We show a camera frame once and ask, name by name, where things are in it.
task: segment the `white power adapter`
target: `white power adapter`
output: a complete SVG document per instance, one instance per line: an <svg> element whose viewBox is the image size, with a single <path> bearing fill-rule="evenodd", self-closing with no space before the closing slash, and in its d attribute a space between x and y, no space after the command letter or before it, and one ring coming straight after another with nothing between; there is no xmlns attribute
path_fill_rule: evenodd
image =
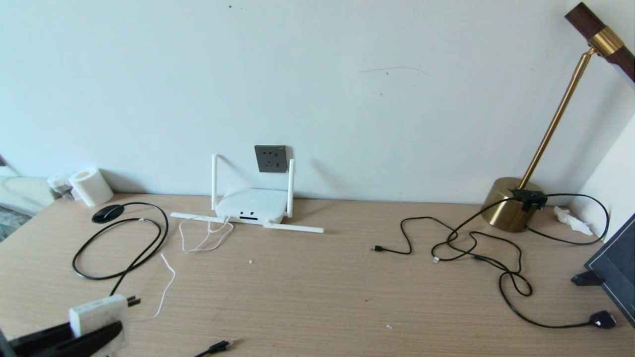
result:
<svg viewBox="0 0 635 357"><path fill-rule="evenodd" d="M117 294L69 309L70 328L75 338L97 331L117 321L120 321L123 326L121 333L92 357L112 356L113 353L130 343L128 340L128 304L128 299Z"/></svg>

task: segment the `gray power outlet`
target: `gray power outlet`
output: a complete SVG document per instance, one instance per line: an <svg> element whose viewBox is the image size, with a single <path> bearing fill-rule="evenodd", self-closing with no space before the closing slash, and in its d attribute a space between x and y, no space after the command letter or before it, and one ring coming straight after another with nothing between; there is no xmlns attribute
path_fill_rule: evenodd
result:
<svg viewBox="0 0 635 357"><path fill-rule="evenodd" d="M254 149L260 172L286 172L286 146L256 145Z"/></svg>

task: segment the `black cord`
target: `black cord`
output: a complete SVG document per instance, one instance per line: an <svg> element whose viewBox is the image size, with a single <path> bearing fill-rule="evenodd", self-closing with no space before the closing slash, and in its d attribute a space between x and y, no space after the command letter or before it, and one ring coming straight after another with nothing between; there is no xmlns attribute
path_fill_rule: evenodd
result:
<svg viewBox="0 0 635 357"><path fill-rule="evenodd" d="M226 351L228 347L231 347L234 344L234 340L223 340L220 341L217 344L214 344L212 346L210 346L210 348L208 348L207 350L197 354L194 357L203 357L203 356L207 356L208 354L215 354L217 352L223 352Z"/></svg>
<svg viewBox="0 0 635 357"><path fill-rule="evenodd" d="M112 288L112 291L110 291L110 296L114 295L115 292L117 291L117 288L119 288L119 285L121 284L122 280L126 277L126 275L128 273L130 273L131 271L135 270L136 268L140 267L141 265L143 265L145 262L147 262L150 258L152 258L152 256L161 248L161 246L163 246L163 243L165 242L165 239L168 235L168 231L170 229L170 223L168 222L168 216L165 214L165 212L158 206L153 205L152 203L147 203L147 202L129 202L129 203L124 203L123 205L119 205L114 207L110 212L106 213L104 215L104 217L107 217L108 214L110 214L111 212L113 212L114 210L117 210L123 206L130 206L130 205L145 205L145 206L152 206L156 209L158 209L161 214L163 215L163 219L165 220L165 231L161 229L161 226L157 223L154 222L151 219L140 219L140 218L129 218L129 219L123 219L123 220L118 220L117 222L111 223L109 225L107 225L106 227L102 228L100 231L98 231L97 233L95 233L91 238L88 239L88 241L86 241L84 243L84 245L77 251L77 253L75 253L75 256L73 257L72 260L72 266L73 266L73 270L75 270L75 273L77 273L78 275L80 275L82 278L86 278L89 280L108 280L108 279L112 279L112 278L117 278L119 277L119 279L117 280L117 283L115 284L114 288ZM123 223L128 223L128 222L132 222L132 221L144 221L144 222L150 222L152 224L154 224L157 229L158 229L158 233L157 236L152 240L152 242L150 242L150 244L148 244L148 246L145 247L145 249L141 252L141 254L137 255L137 257L135 258L135 260L132 261L132 263L125 269L122 270L118 273L115 274L111 274L111 275L106 275L106 276L90 276L82 271L79 270L79 268L77 267L77 260L79 258L79 256L82 254L82 252L84 252L84 250L98 237L100 237L105 231L108 231L109 229L118 226L119 224L123 224ZM154 246L154 249L148 254L148 256L146 256L143 260L140 261L140 259Z"/></svg>
<svg viewBox="0 0 635 357"><path fill-rule="evenodd" d="M564 239L560 239L560 238L555 238L552 236L548 236L542 232L538 232L530 227L526 227L528 231L530 232L534 232L535 234L538 234L539 236L543 236L545 238L549 238L549 239L553 239L554 241L559 241L559 242L563 242L563 243L569 243L569 244L573 244L573 245L590 245L593 243L597 243L598 241L604 239L604 237L606 236L606 233L608 232L608 221L609 221L609 214L608 214L608 210L606 210L606 207L604 207L604 205L602 205L602 203L598 200L596 200L595 198L588 196L586 194L579 194L579 193L554 193L554 194L548 194L547 197L557 197L557 196L575 196L575 197L586 197L586 198L591 198L593 201L595 201L597 204L599 204L599 206L602 208L602 210L604 211L604 215L605 215L605 220L606 220L606 224L604 226L604 231L602 232L602 235L600 235L600 237L598 239L595 239L593 241L590 242L584 242L584 243L578 243L578 242L572 242L572 241L567 241Z"/></svg>
<svg viewBox="0 0 635 357"><path fill-rule="evenodd" d="M608 224L609 224L609 221L610 221L610 217L609 217L609 214L608 214L608 210L606 209L606 207L600 201L596 200L595 198L593 198L591 196L585 195L585 194L558 193L558 194L548 194L546 196L547 197L579 196L579 197L590 198L593 201L595 201L597 204L600 205L600 207L602 208L602 210L604 211L605 216L606 216L606 225L605 225L605 228L604 228L604 231L603 231L602 235L598 239L595 239L594 241L585 242L585 243L577 243L577 242L567 241L567 240L564 240L564 239L559 239L559 238L555 238L555 237L552 237L552 236L548 236L548 235L546 235L544 233L535 231L535 230L533 230L533 229L531 229L529 227L526 227L527 230L529 230L531 232L534 232L535 234L538 234L540 236L549 238L549 239L553 239L553 240L556 240L556 241L561 241L561 242L564 242L564 243L574 244L574 245L590 245L590 244L598 242L599 240L603 239L606 236L606 233L608 231ZM406 218L406 219L401 221L399 226L401 228L401 232L403 233L403 236L406 238L406 241L408 242L408 248L409 248L408 252L399 252L399 251L395 251L395 250L384 248L382 246L375 246L374 250L376 250L378 252L387 251L387 252L398 253L398 254L403 254L403 255L411 254L412 251L413 251L412 250L412 244L410 242L410 238L408 237L408 234L406 233L406 231L405 231L405 229L403 227L403 224L405 222L407 222L407 221L417 220L417 219L431 219L431 220L434 220L435 222L437 222L437 223L439 223L439 224L441 224L441 225L443 225L446 228L451 230L450 234L448 235L448 237L446 238L445 241L437 243L437 244L435 244L432 247L431 254L435 258L435 261L436 262L438 262L438 261L449 262L451 260L456 260L456 259L459 259L459 258L464 257L466 255L470 255L476 260L479 260L479 261L482 261L482 262L486 262L489 265L491 265L491 266L503 271L503 273L498 277L498 289L500 291L500 294L501 294L501 296L503 296L503 299L505 300L505 303L507 303L509 308L516 315L518 315L520 318L522 318L523 320L525 320L525 321L527 321L527 322L529 322L529 323L531 323L533 325L544 327L544 328L573 328L573 327L593 326L593 325L597 325L598 327L600 327L601 324L597 323L597 320L595 320L597 314L592 315L591 319L589 321L587 321L587 322L584 322L584 323L576 323L576 324L571 324L571 325L545 325L545 324L533 321L533 320L527 318L526 316L524 316L522 313L520 313L520 311L518 311L516 309L516 307L511 303L511 301L507 298L507 294L505 293L505 290L503 289L503 279L506 276L509 276L511 278L511 280L512 280L512 284L514 285L514 289L517 291L517 293L519 293L520 295L525 296L525 297L531 296L533 294L533 287L531 286L530 282L521 274L521 270L522 270L522 267L523 267L522 266L522 261L521 261L522 260L522 256L523 256L523 251L514 242L512 242L512 241L510 241L508 239L505 239L505 238L493 236L491 234L486 234L486 233L482 233L482 232L478 232L478 231L471 231L469 233L469 236L473 240L474 244L469 249L463 250L461 248L458 248L458 247L452 245L452 241L454 241L455 239L458 238L458 230L459 229L463 228L463 226L465 226L466 224L468 224L469 222L474 220L476 217L480 216L483 212L493 208L494 206L497 206L497 205L499 205L499 204L501 204L503 202L506 202L506 201L509 201L509 200L512 200L512 199L515 199L515 198L501 199L500 201L494 202L494 203L482 208L480 211L475 213L473 216L471 216L467 220L463 221L463 223L459 224L456 228L452 228L449 225L443 223L442 221L440 221L440 220L438 220L438 219L436 219L434 217L430 217L430 216ZM518 251L518 269L517 270L511 270L505 264L501 263L500 261L498 261L498 260L496 260L494 258L487 257L487 256L484 256L484 255L478 255L478 254L473 253L472 251L476 248L476 246L478 244L478 240L476 239L475 234L478 234L478 235L481 235L481 236L484 236L484 237L488 237L488 238L498 239L500 241L504 241L504 242L514 246L514 248ZM437 257L434 254L434 251L435 251L435 249L439 248L442 245L448 245L451 249L459 252L460 254L458 254L458 255L456 255L454 257L451 257L451 258L439 258L439 257ZM520 279L524 283L524 285L526 287L526 290L527 290L526 292L523 291L522 289L520 289L520 287L518 286L518 283L516 281L516 278Z"/></svg>

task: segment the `toilet paper roll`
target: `toilet paper roll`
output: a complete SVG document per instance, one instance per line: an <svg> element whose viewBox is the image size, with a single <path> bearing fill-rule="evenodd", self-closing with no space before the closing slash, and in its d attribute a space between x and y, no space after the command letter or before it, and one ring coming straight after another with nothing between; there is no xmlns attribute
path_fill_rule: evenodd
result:
<svg viewBox="0 0 635 357"><path fill-rule="evenodd" d="M69 177L69 182L90 207L101 205L112 198L112 190L98 168L87 168Z"/></svg>

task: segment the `brass desk lamp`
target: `brass desk lamp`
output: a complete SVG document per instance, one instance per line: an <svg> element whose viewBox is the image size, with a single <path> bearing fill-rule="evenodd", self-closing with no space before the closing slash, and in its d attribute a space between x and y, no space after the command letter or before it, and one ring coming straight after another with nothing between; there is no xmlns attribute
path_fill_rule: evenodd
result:
<svg viewBox="0 0 635 357"><path fill-rule="evenodd" d="M566 106L573 96L575 87L578 85L593 54L597 53L599 56L604 57L609 63L621 69L624 74L635 83L635 57L609 26L606 26L584 3L578 4L578 6L565 15L565 18L586 38L590 48L582 55L582 58L580 58L578 65L573 71L565 95L560 101L560 105L551 120L551 124L542 138L538 150L534 154L523 178L502 177L494 181L494 185L485 199L483 208L502 199L514 197L514 194L511 192L511 190L514 189L541 191L540 187L529 182L529 179L536 165L538 165L538 161L545 151L549 139L551 139L551 136L556 130L558 122L560 118L562 118ZM489 224L498 229L508 232L522 232L525 230L527 222L531 219L538 207L538 204L532 204L527 207L522 202L512 199L483 212L482 216Z"/></svg>

